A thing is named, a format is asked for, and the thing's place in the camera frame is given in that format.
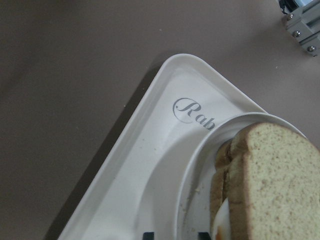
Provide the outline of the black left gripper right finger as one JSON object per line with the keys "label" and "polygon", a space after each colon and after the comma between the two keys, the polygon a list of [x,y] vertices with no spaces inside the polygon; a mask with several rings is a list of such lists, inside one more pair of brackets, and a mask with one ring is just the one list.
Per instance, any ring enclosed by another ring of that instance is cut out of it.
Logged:
{"label": "black left gripper right finger", "polygon": [[198,240],[211,240],[211,236],[208,232],[199,232],[197,235]]}

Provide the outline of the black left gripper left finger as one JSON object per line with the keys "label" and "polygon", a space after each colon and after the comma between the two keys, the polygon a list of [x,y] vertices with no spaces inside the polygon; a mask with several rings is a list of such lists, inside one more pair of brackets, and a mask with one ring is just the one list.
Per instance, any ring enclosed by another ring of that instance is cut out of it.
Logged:
{"label": "black left gripper left finger", "polygon": [[144,232],[142,236],[142,240],[154,240],[155,233],[154,232]]}

